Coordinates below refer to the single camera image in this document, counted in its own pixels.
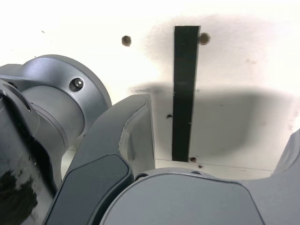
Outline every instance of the black tape strip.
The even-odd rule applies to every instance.
[[[174,161],[188,161],[199,28],[199,26],[176,26],[174,32],[172,135],[172,159]]]

